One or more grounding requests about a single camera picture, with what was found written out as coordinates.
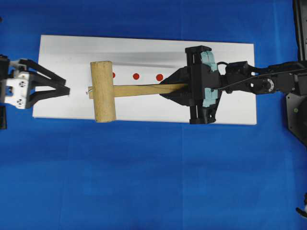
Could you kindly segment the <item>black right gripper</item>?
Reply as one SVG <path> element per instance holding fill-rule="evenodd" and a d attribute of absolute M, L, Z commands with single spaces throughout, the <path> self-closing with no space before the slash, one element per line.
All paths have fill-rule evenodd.
<path fill-rule="evenodd" d="M 219 70 L 216 74 L 217 80 L 213 84 L 215 90 L 218 90 L 218 99 L 216 104 L 208 108 L 203 107 L 205 77 L 210 68 L 202 63 L 201 53 L 212 51 L 206 46 L 194 46 L 185 49 L 187 55 L 187 67 L 179 68 L 168 78 L 161 81 L 160 84 L 189 84 L 188 87 L 175 90 L 170 93 L 163 93 L 160 96 L 169 99 L 179 105 L 190 107 L 191 124 L 210 124 L 216 122 L 216 112 L 220 102 L 222 92 L 218 89 L 222 85 Z"/>

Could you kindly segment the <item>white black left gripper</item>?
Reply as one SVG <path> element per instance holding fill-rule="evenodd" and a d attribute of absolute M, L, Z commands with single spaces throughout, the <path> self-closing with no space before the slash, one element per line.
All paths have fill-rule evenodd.
<path fill-rule="evenodd" d="M 0 56 L 0 128 L 7 129 L 6 104 L 17 109 L 29 109 L 38 101 L 70 94 L 70 88 L 60 87 L 55 90 L 37 91 L 31 94 L 31 73 L 29 69 L 49 77 L 64 86 L 66 80 L 30 59 L 9 60 Z"/>

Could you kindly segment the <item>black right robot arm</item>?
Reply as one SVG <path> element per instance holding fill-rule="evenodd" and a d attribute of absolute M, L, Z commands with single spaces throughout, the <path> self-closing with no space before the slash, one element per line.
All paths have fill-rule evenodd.
<path fill-rule="evenodd" d="M 250 92 L 255 95 L 275 92 L 307 94 L 306 61 L 285 62 L 257 68 L 247 61 L 224 63 L 225 74 L 220 74 L 211 48 L 194 46 L 185 49 L 187 65 L 179 68 L 162 84 L 183 84 L 184 87 L 162 97 L 190 109 L 190 124 L 210 124 L 222 92 Z"/>

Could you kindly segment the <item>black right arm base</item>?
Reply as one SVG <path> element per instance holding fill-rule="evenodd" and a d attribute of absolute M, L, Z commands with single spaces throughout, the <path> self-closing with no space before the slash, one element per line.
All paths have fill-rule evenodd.
<path fill-rule="evenodd" d="M 307 2 L 293 1 L 297 58 L 307 59 Z M 294 92 L 286 95 L 288 130 L 304 145 L 307 145 L 307 96 Z"/>

